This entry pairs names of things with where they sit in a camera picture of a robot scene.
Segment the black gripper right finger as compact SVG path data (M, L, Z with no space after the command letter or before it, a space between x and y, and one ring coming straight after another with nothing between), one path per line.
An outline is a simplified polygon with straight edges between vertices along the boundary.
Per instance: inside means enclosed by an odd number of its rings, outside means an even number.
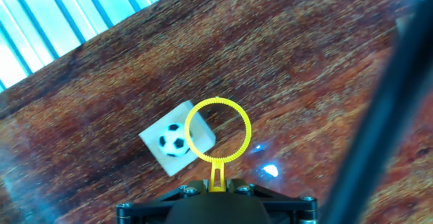
M225 182L236 223L317 224L318 203L311 196L289 197L243 179Z

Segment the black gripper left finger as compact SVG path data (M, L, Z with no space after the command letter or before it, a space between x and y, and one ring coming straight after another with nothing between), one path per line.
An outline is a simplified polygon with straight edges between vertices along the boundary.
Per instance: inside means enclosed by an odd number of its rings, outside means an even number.
M137 203L123 202L116 205L117 224L164 223L178 200L208 192L209 180L190 181L153 200Z

